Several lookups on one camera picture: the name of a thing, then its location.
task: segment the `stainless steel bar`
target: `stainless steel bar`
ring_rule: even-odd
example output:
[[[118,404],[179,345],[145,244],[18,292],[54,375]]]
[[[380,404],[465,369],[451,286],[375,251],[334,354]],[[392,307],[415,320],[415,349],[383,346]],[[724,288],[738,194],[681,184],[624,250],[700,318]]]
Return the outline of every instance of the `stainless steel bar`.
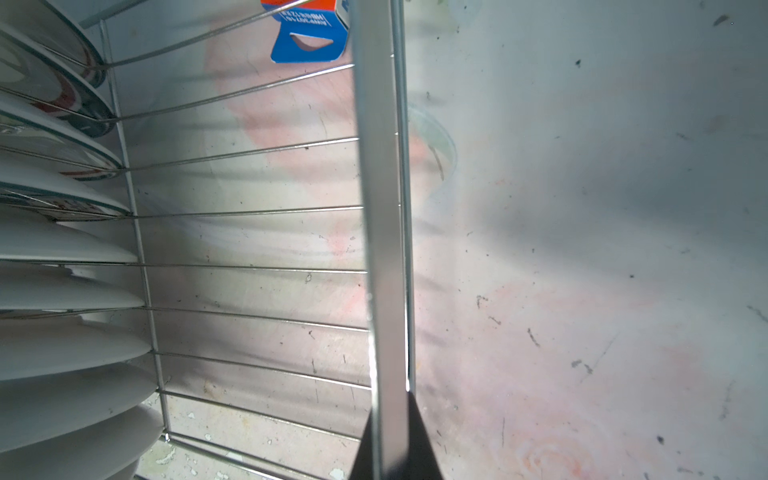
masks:
[[[67,160],[66,158],[54,157],[53,155],[40,154],[38,152],[34,152],[30,150],[22,150],[21,148],[6,147],[5,145],[0,145],[0,151],[7,151],[7,152],[11,152],[12,154],[27,155],[28,157],[41,158],[42,160],[50,160],[50,161],[58,162],[60,164],[72,165],[73,167],[86,168],[88,170],[99,170],[99,171],[121,170],[118,168],[103,168],[103,167],[97,167],[95,165],[83,164],[81,162]]]
[[[338,437],[340,439],[350,440],[352,442],[359,442],[360,441],[360,439],[358,439],[356,437],[353,437],[351,435],[347,435],[345,433],[334,432],[333,430],[328,430],[328,429],[323,429],[323,428],[320,428],[320,427],[315,427],[314,425],[307,425],[306,423],[302,423],[302,422],[295,422],[293,420],[284,419],[282,417],[270,415],[268,413],[258,412],[257,410],[246,409],[244,407],[230,405],[228,403],[217,402],[215,400],[202,399],[202,398],[196,397],[196,396],[184,395],[183,393],[168,392],[168,391],[165,391],[164,393],[167,396],[170,396],[170,397],[177,397],[179,399],[191,400],[193,402],[206,403],[208,405],[221,407],[223,409],[231,409],[231,410],[237,410],[238,412],[250,413],[251,415],[256,415],[256,416],[259,416],[259,417],[262,417],[262,418],[265,418],[265,419],[268,419],[268,420],[272,420],[274,422],[279,422],[279,423],[284,423],[286,425],[291,425],[291,426],[294,426],[294,427],[299,427],[300,429],[312,430],[313,432],[324,433],[326,435],[331,435],[331,436],[334,436],[334,437]]]
[[[276,151],[297,150],[299,148],[311,148],[311,147],[322,147],[324,145],[345,144],[351,141],[357,141],[357,137],[332,138],[330,140],[311,141],[303,144],[281,145],[279,147],[258,148],[256,150],[238,151],[238,152],[233,152],[231,154],[218,154],[218,155],[210,155],[208,157],[190,158],[187,160],[178,160],[178,161],[172,161],[172,162],[167,162],[163,164],[152,164],[152,165],[144,165],[142,167],[132,167],[131,171],[135,172],[140,170],[151,170],[153,168],[177,167],[179,165],[199,164],[200,162],[225,160],[227,158],[248,157],[250,155],[259,155],[259,154],[271,154]]]
[[[271,460],[267,460],[266,458],[259,457],[257,455],[252,454],[252,453],[243,452],[242,450],[236,450],[236,449],[232,449],[230,447],[226,447],[224,445],[219,445],[218,443],[209,442],[208,440],[205,440],[205,439],[199,439],[197,437],[193,437],[193,436],[190,436],[190,435],[184,435],[182,433],[176,433],[176,432],[172,432],[170,435],[172,437],[177,437],[179,439],[188,440],[190,442],[202,443],[203,445],[206,445],[206,446],[209,446],[209,447],[213,447],[215,449],[227,450],[228,452],[236,453],[236,454],[240,455],[241,457],[248,457],[248,458],[251,458],[253,460],[256,460],[259,463],[267,464],[270,467],[280,468],[282,470],[285,470],[286,472],[289,472],[292,475],[298,475],[299,477],[310,478],[311,480],[323,480],[323,478],[316,477],[315,475],[312,475],[310,473],[302,472],[301,470],[296,470],[294,468],[287,467],[287,466],[285,466],[283,464],[280,464],[280,463],[277,463],[277,462],[272,462]]]
[[[127,65],[129,63],[134,63],[136,61],[142,61],[148,58],[157,57],[158,55],[162,55],[163,53],[168,53],[169,51],[178,50],[179,48],[198,43],[199,41],[207,40],[208,38],[215,37],[216,35],[221,35],[227,31],[231,31],[231,30],[234,30],[235,28],[243,27],[244,25],[257,22],[264,18],[269,18],[273,15],[284,12],[290,8],[298,7],[299,5],[303,5],[311,1],[312,0],[294,0],[293,2],[286,3],[285,5],[282,5],[280,7],[274,8],[272,10],[267,10],[265,12],[260,12],[256,15],[251,15],[250,17],[243,18],[242,20],[238,20],[237,22],[230,23],[229,25],[225,25],[221,28],[217,28],[215,30],[211,30],[209,32],[203,33],[202,35],[188,38],[187,40],[180,41],[178,43],[174,43],[173,45],[168,45],[167,47],[159,48],[154,51],[149,51],[141,55],[136,55],[135,57],[125,58],[119,61],[113,61],[106,66],[108,68],[120,67],[121,65]]]
[[[400,480],[409,454],[409,416],[392,11],[388,2],[350,7],[369,270],[372,476]]]
[[[101,12],[86,18],[80,22],[80,27],[83,30],[88,30],[90,27],[98,25],[99,21],[112,18],[115,15],[125,12],[126,10],[129,10],[136,5],[142,4],[146,1],[147,0],[123,0],[122,2],[118,2],[111,7],[105,8]]]
[[[293,325],[316,326],[318,328],[346,330],[349,332],[361,332],[361,333],[368,332],[367,328],[361,327],[361,326],[338,325],[336,323],[307,322],[305,320],[284,319],[284,318],[277,318],[274,316],[246,315],[245,313],[211,312],[209,310],[189,310],[189,309],[183,309],[183,308],[169,308],[169,307],[163,307],[163,306],[153,306],[151,307],[151,309],[154,310],[155,312],[204,313],[207,315],[230,316],[234,318],[244,318],[244,319],[254,319],[254,320],[266,320],[270,322],[290,323]]]
[[[397,143],[400,159],[400,221],[402,260],[406,288],[406,335],[408,378],[406,388],[416,393],[416,326],[413,304],[413,230],[411,220],[411,160],[408,132],[408,80],[406,77],[406,37],[402,0],[389,0],[392,10],[392,49],[395,54],[395,95],[397,97]]]
[[[283,477],[275,472],[269,472],[264,468],[260,468],[255,465],[249,465],[245,462],[241,462],[240,460],[226,457],[224,455],[219,455],[218,453],[210,452],[206,449],[202,449],[200,447],[190,445],[189,443],[182,442],[181,440],[173,440],[172,437],[170,440],[168,440],[168,443],[170,443],[171,445],[177,446],[181,449],[188,450],[189,452],[194,452],[194,453],[197,453],[198,455],[212,458],[213,460],[218,460],[219,462],[226,463],[228,465],[239,468],[241,470],[245,470],[246,472],[253,473],[255,475],[260,475],[264,478],[267,478],[268,480],[290,480],[290,478]]]
[[[310,73],[298,75],[296,77],[284,78],[283,80],[274,81],[268,84],[256,85],[255,87],[244,88],[243,90],[233,91],[228,94],[218,95],[216,97],[205,98],[203,100],[198,100],[198,101],[191,101],[188,104],[177,105],[175,107],[161,108],[159,110],[144,111],[138,114],[126,115],[122,117],[121,120],[135,120],[137,118],[153,117],[155,115],[169,114],[179,110],[186,110],[187,108],[200,107],[201,105],[212,104],[217,101],[223,101],[229,98],[235,98],[241,95],[255,93],[257,91],[266,90],[268,88],[281,87],[283,85],[291,84],[295,81],[302,81],[308,78],[319,77],[320,75],[325,75],[325,74],[334,73],[341,70],[346,70],[348,68],[352,68],[352,66],[353,66],[352,64],[345,64],[345,65],[339,65],[338,67],[331,67],[331,68],[325,68],[323,70],[312,71]]]
[[[24,194],[21,194],[21,193],[19,193],[17,191],[10,190],[8,188],[4,188],[3,191],[7,193],[7,195],[3,195],[3,197],[11,197],[11,198],[13,198],[14,195],[15,195],[16,197],[26,198],[27,200],[31,200],[33,202],[40,202],[41,204],[48,205],[50,207],[56,207],[54,204],[52,204],[50,202],[46,202],[45,200],[40,200],[39,198],[31,197],[29,195],[24,195]]]
[[[171,352],[157,352],[160,356],[173,356],[180,359],[200,360],[203,362],[222,363],[224,365],[232,366],[246,366],[252,369],[266,370],[268,372],[282,373],[284,375],[296,376],[302,379],[316,380],[318,382],[332,383],[334,385],[348,386],[354,389],[370,390],[371,387],[367,385],[360,385],[359,383],[345,382],[344,380],[329,379],[324,376],[310,375],[309,373],[294,372],[292,370],[276,369],[271,366],[254,365],[252,363],[233,362],[232,360],[212,359],[207,356],[187,355],[185,353],[171,353]]]
[[[109,42],[109,32],[107,30],[107,23],[104,20],[99,22],[99,29],[101,30],[101,43],[104,46],[104,57],[106,61],[112,59],[112,47]],[[112,103],[115,114],[120,117],[120,100],[118,98],[118,80],[114,75],[114,71],[107,72],[107,78],[109,81],[109,90],[112,95]],[[127,142],[125,140],[125,130],[123,129],[123,122],[119,121],[117,124],[118,137],[120,138],[120,149],[123,156],[123,165],[130,167],[131,162],[128,160]],[[136,195],[134,193],[134,181],[131,176],[131,172],[125,174],[125,187],[128,193],[128,203],[131,207],[131,213],[136,215],[138,208],[136,205]],[[134,220],[134,237],[136,239],[136,251],[140,263],[144,263],[146,258],[144,256],[144,243],[141,239],[141,226],[138,220]],[[146,306],[152,306],[152,294],[149,287],[149,276],[147,275],[147,268],[141,267],[141,284],[144,288],[144,304]],[[165,389],[165,378],[163,377],[163,366],[161,365],[160,356],[157,354],[157,329],[154,325],[154,313],[151,310],[147,310],[147,323],[149,325],[152,352],[154,355],[154,371],[157,376],[157,387],[160,390]],[[160,408],[163,416],[163,424],[167,430],[170,430],[170,415],[168,413],[168,404],[165,395],[160,394]]]
[[[89,121],[95,121],[95,122],[100,122],[100,123],[104,123],[104,124],[110,124],[110,123],[114,123],[114,122],[118,121],[117,118],[93,118],[93,117],[89,117],[88,115],[82,114],[79,111],[70,110],[70,109],[65,108],[65,107],[59,107],[58,105],[52,104],[49,101],[40,100],[39,98],[32,97],[31,95],[22,94],[20,91],[11,90],[10,88],[6,88],[6,87],[0,86],[0,91],[5,92],[5,93],[10,94],[10,95],[14,95],[14,96],[19,97],[19,98],[24,98],[25,100],[33,101],[35,103],[39,103],[39,104],[43,104],[43,105],[46,105],[46,106],[51,107],[51,108],[55,108],[56,110],[65,111],[65,112],[67,112],[70,115],[74,115],[75,117],[85,118],[85,119],[87,119]]]
[[[60,214],[85,215],[86,217],[123,218],[119,215],[98,214],[96,212],[83,212],[79,210],[69,210],[67,208],[33,207],[32,205],[14,205],[14,207],[27,208],[29,210],[38,210],[41,212],[57,212]]]
[[[108,220],[137,219],[149,220],[154,218],[176,218],[176,217],[248,217],[257,215],[277,215],[277,214],[311,214],[315,212],[340,212],[345,210],[362,210],[362,205],[344,205],[341,207],[310,207],[310,208],[285,208],[278,210],[242,210],[238,212],[201,212],[194,214],[159,214],[159,215],[136,215],[133,217],[115,217]]]
[[[33,263],[36,265],[48,265],[48,260],[4,260],[6,262]],[[365,270],[341,270],[330,268],[291,268],[286,266],[253,266],[253,265],[211,265],[209,263],[124,263],[124,262],[65,262],[66,265],[90,265],[90,266],[139,266],[145,267],[191,267],[214,268],[224,270],[264,270],[269,272],[297,272],[297,273],[367,273]]]
[[[34,315],[20,315],[20,316],[2,316],[0,315],[0,319],[3,320],[34,320],[34,319],[40,319],[40,318],[56,318],[58,316],[72,316],[72,315],[85,315],[88,313],[103,313],[103,312],[120,312],[122,310],[139,310],[143,307],[136,307],[136,306],[129,306],[129,307],[123,307],[123,308],[94,308],[94,309],[86,309],[86,310],[67,310],[65,312],[46,312],[46,313],[36,313]]]

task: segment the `dish rack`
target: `dish rack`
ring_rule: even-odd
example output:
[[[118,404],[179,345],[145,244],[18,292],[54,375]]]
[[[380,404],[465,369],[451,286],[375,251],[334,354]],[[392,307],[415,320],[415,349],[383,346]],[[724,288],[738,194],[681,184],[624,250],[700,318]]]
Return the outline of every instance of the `dish rack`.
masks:
[[[170,108],[161,108],[154,111],[145,111],[137,114],[122,115],[118,100],[118,83],[114,69],[122,65],[147,60],[158,55],[177,50],[179,48],[207,40],[209,38],[232,31],[236,28],[248,25],[259,20],[278,15],[290,8],[299,7],[312,0],[294,0],[287,2],[278,8],[261,12],[257,15],[243,18],[237,22],[216,28],[202,35],[180,41],[142,55],[115,61],[112,58],[111,44],[106,20],[119,15],[130,8],[145,2],[146,0],[127,0],[114,7],[103,11],[101,14],[91,17],[82,26],[88,28],[98,25],[101,33],[102,51],[105,60],[105,69],[109,90],[111,93],[112,107],[116,118],[100,120],[112,123],[117,129],[120,157],[123,165],[114,173],[121,174],[125,180],[127,198],[131,214],[126,217],[115,217],[110,214],[68,210],[56,206],[35,207],[43,214],[69,215],[69,221],[122,221],[129,220],[132,223],[137,248],[137,262],[88,262],[78,261],[64,263],[70,266],[119,266],[135,267],[140,270],[141,282],[144,292],[144,305],[131,307],[146,312],[149,337],[151,339],[151,351],[149,354],[154,364],[154,373],[157,380],[156,392],[159,394],[163,430],[161,440],[180,449],[193,452],[211,458],[215,461],[231,465],[246,472],[260,475],[263,478],[274,480],[288,480],[291,478],[319,477],[302,472],[290,465],[273,462],[259,457],[253,452],[234,450],[227,445],[221,445],[209,439],[202,439],[177,431],[170,423],[168,397],[173,396],[194,402],[202,402],[208,405],[232,409],[274,422],[282,422],[300,429],[307,429],[324,435],[331,435],[339,439],[359,442],[359,452],[354,468],[350,474],[352,479],[361,478],[441,478],[434,455],[432,454],[429,440],[424,433],[423,424],[415,403],[415,327],[413,306],[413,281],[412,281],[412,233],[410,218],[410,179],[409,179],[409,139],[408,139],[408,109],[406,98],[406,66],[403,35],[402,0],[390,0],[390,2],[374,2],[370,0],[356,0],[351,11],[351,39],[355,45],[354,62],[337,65],[301,74],[291,78],[274,81],[267,84],[258,84],[239,91],[221,94],[203,100],[181,104]],[[282,145],[278,147],[260,148],[257,150],[233,152],[229,154],[216,154],[207,157],[197,157],[186,160],[165,162],[156,165],[131,167],[130,152],[128,151],[124,122],[138,118],[148,118],[156,115],[169,114],[188,108],[195,108],[205,104],[225,101],[245,94],[251,94],[270,88],[279,88],[294,82],[301,82],[321,75],[333,74],[353,68],[356,90],[356,111],[358,134],[350,137],[333,139],[319,139],[317,141],[303,142],[299,144]],[[28,95],[15,91],[2,89],[6,93],[24,98],[27,101],[37,101],[59,111],[79,117],[87,117],[77,111],[70,111],[46,101],[40,101]],[[277,151],[290,151],[298,149],[311,149],[333,144],[356,144],[359,149],[359,173],[362,190],[362,204],[308,207],[282,210],[245,210],[245,211],[217,211],[203,213],[177,213],[139,215],[137,210],[136,190],[134,189],[133,172],[137,170],[151,170],[153,168],[173,168],[188,164],[202,164],[206,162],[220,161],[227,158],[266,154]],[[54,157],[47,160],[58,161]],[[290,215],[312,214],[321,212],[361,210],[364,215],[366,233],[366,265],[361,269],[328,269],[312,268],[304,266],[253,266],[253,265],[212,265],[191,263],[148,263],[144,254],[143,237],[141,233],[141,221],[157,218],[172,217],[244,217],[262,215]],[[26,262],[50,264],[49,261]],[[155,313],[163,311],[175,311],[177,313],[211,313],[195,312],[193,310],[172,309],[155,306],[152,301],[152,289],[147,269],[185,267],[207,269],[244,269],[265,270],[273,272],[332,274],[332,275],[358,275],[364,276],[367,282],[367,327],[344,326],[335,323],[310,322],[300,319],[277,319],[264,316],[246,315],[238,312],[216,312],[221,316],[234,316],[254,320],[277,321],[291,323],[299,326],[312,326],[316,328],[330,328],[349,331],[350,334],[366,333],[369,336],[369,361],[371,384],[360,385],[341,379],[328,378],[317,374],[294,371],[291,369],[278,369],[269,366],[259,366],[244,362],[232,362],[221,359],[201,356],[190,356],[179,353],[161,351],[158,345],[158,332],[155,324]],[[56,316],[71,316],[73,314],[106,313],[121,309],[101,308],[87,310],[68,310],[58,313],[42,313],[34,316],[14,316],[15,319],[39,319]],[[281,418],[275,415],[233,406],[224,402],[217,402],[197,396],[189,396],[166,389],[163,375],[163,361],[167,357],[175,356],[191,358],[202,362],[218,362],[226,365],[247,367],[266,370],[277,375],[299,377],[301,379],[326,382],[335,385],[346,386],[351,389],[369,390],[372,394],[372,408],[368,424],[362,438],[357,438],[331,429],[320,428],[304,422]],[[149,479],[141,475],[135,475],[139,480]]]

